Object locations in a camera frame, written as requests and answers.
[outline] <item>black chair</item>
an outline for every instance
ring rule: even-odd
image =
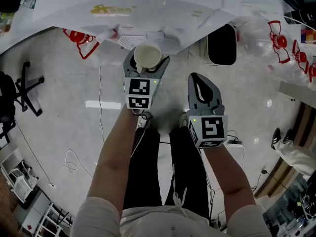
[[[25,112],[29,106],[32,112],[37,117],[42,114],[41,109],[39,109],[38,111],[35,110],[27,94],[31,89],[35,88],[41,83],[44,83],[44,77],[40,77],[38,82],[26,88],[25,87],[25,80],[26,80],[25,72],[26,72],[26,68],[28,68],[29,66],[30,66],[29,62],[23,63],[22,77],[16,81],[15,85],[10,76],[0,71],[0,92],[1,92],[0,93],[0,123],[3,123],[3,127],[2,127],[3,132],[0,133],[0,139],[2,137],[5,137],[8,143],[10,142],[10,140],[7,134],[16,125],[15,120],[14,120],[14,115],[15,115],[14,101],[16,101],[22,106],[22,112]]]

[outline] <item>white drawstring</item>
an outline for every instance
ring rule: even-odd
[[[173,202],[174,202],[175,206],[170,207],[163,212],[166,212],[166,211],[174,209],[174,208],[179,208],[182,211],[182,213],[184,214],[184,216],[186,216],[188,218],[185,210],[182,208],[182,206],[184,204],[184,200],[186,198],[186,193],[187,193],[188,188],[187,187],[185,188],[185,190],[183,192],[182,200],[181,200],[179,198],[178,193],[176,193],[176,178],[175,178],[174,164],[172,165],[172,172],[173,172],[173,195],[172,195],[172,198],[173,198]]]

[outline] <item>shoe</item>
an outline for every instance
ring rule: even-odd
[[[285,144],[289,140],[293,140],[293,131],[292,131],[292,129],[289,129],[287,131],[286,136],[285,136],[285,138],[283,140],[283,143]]]
[[[271,143],[271,148],[273,150],[275,150],[275,144],[281,139],[281,131],[280,129],[276,129],[274,134],[273,134],[273,137],[272,137],[272,143]]]
[[[149,128],[152,122],[152,114],[150,112],[143,112],[142,114],[139,115],[138,117],[138,123],[137,127],[138,128]]]
[[[188,116],[187,113],[182,113],[179,117],[179,127],[188,126]]]

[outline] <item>mug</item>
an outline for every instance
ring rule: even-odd
[[[142,69],[154,70],[162,58],[160,47],[153,42],[143,42],[139,44],[134,51],[134,60],[137,71]]]

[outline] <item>yellow logo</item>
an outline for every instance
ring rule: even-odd
[[[131,8],[121,8],[121,7],[105,7],[103,4],[97,5],[91,10],[93,14],[117,14],[117,13],[131,13]]]

